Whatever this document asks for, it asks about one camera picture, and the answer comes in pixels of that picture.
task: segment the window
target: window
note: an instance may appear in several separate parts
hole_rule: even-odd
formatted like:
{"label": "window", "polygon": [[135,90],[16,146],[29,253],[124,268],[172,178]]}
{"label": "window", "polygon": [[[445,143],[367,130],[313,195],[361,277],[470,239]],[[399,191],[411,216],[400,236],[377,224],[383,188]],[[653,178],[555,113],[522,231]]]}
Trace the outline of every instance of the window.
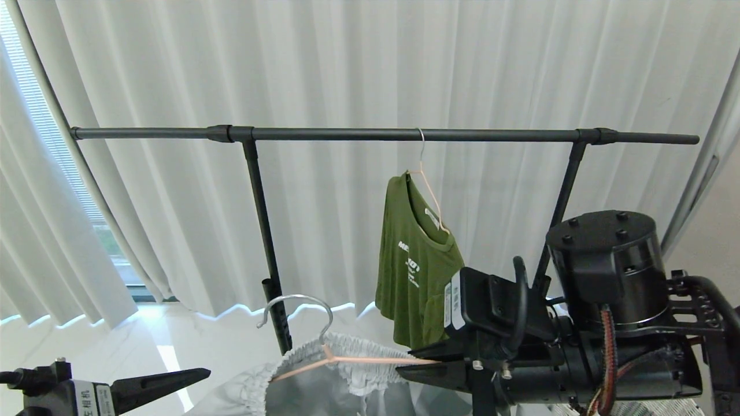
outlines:
{"label": "window", "polygon": [[64,176],[69,181],[72,189],[74,189],[80,204],[82,204],[88,218],[92,222],[92,226],[95,228],[95,232],[98,234],[98,238],[100,238],[103,247],[105,247],[124,283],[127,285],[141,285],[141,279],[136,275],[131,264],[121,252],[121,248],[110,231],[110,227],[106,224],[103,215],[82,183],[70,150],[67,149],[64,139],[61,137],[59,128],[54,122],[46,99],[41,92],[41,87],[38,85],[31,66],[26,59],[18,32],[16,31],[16,26],[10,18],[5,1],[0,1],[0,36],[2,36],[13,69],[16,71],[18,84],[21,88],[21,93],[26,99],[31,120],[35,124],[41,138],[59,164],[62,172],[64,172]]}

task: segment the metal hook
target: metal hook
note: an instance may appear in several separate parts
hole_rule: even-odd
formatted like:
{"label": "metal hook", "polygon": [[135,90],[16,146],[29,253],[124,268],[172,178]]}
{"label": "metal hook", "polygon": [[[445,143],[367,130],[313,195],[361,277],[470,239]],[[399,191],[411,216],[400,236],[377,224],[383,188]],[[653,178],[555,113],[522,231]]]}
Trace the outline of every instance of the metal hook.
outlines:
{"label": "metal hook", "polygon": [[421,127],[417,127],[417,130],[419,130],[419,134],[421,134],[421,153],[419,153],[419,163],[424,160],[424,147],[426,147],[426,140],[424,139],[424,132],[421,130]]}
{"label": "metal hook", "polygon": [[314,301],[315,303],[318,303],[319,305],[323,306],[324,309],[326,309],[326,314],[329,316],[329,323],[326,324],[323,329],[321,329],[321,333],[319,334],[319,343],[321,345],[324,345],[324,335],[326,334],[326,331],[329,330],[329,327],[332,325],[332,322],[334,322],[334,313],[332,312],[332,308],[329,307],[329,305],[322,301],[321,299],[314,298],[313,296],[308,295],[283,295],[278,296],[275,299],[272,299],[270,302],[268,302],[267,306],[265,306],[265,312],[262,315],[262,322],[257,324],[257,328],[262,328],[262,326],[267,323],[267,314],[270,312],[270,308],[272,308],[272,305],[275,305],[277,302],[282,302],[286,299],[308,299],[309,301]]}

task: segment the shirt neckline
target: shirt neckline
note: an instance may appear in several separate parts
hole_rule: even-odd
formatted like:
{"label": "shirt neckline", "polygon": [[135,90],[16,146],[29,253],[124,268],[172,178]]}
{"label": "shirt neckline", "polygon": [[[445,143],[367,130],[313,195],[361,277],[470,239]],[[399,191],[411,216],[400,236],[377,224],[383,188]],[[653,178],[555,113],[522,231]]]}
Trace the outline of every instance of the shirt neckline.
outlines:
{"label": "shirt neckline", "polygon": [[411,227],[414,229],[414,232],[416,232],[419,235],[419,237],[422,240],[424,240],[432,248],[437,249],[442,252],[449,251],[455,242],[455,238],[452,236],[451,232],[447,235],[447,238],[444,243],[437,243],[436,241],[432,240],[426,234],[422,224],[419,224],[419,221],[417,220],[417,214],[414,213],[414,205],[411,202],[411,200],[418,199],[418,201],[421,201],[421,203],[426,209],[429,209],[431,211],[431,208],[424,200],[424,197],[421,195],[421,192],[419,192],[418,188],[416,187],[416,184],[414,183],[414,179],[411,177],[411,173],[408,170],[403,173],[403,190],[404,190],[403,206],[406,209],[406,217],[408,218],[410,222],[414,224],[414,226]]}

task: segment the green shirt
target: green shirt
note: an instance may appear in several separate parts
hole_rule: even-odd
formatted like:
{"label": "green shirt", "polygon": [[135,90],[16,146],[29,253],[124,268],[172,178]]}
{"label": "green shirt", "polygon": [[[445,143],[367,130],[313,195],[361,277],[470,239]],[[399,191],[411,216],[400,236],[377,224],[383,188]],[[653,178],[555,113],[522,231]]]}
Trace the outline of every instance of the green shirt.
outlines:
{"label": "green shirt", "polygon": [[394,341],[412,349],[445,337],[445,285],[463,267],[454,237],[438,223],[408,172],[391,178],[375,306],[394,321]]}

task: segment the beige wall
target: beige wall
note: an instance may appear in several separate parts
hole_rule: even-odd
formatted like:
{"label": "beige wall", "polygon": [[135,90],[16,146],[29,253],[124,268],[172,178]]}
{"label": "beige wall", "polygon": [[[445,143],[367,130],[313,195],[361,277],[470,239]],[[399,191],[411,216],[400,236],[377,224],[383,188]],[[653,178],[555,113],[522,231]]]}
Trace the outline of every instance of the beige wall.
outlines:
{"label": "beige wall", "polygon": [[[740,305],[740,145],[709,190],[678,246],[666,261],[668,269],[686,269],[712,279],[734,306]],[[703,366],[704,390],[709,384]],[[709,394],[697,400],[714,415]]]}

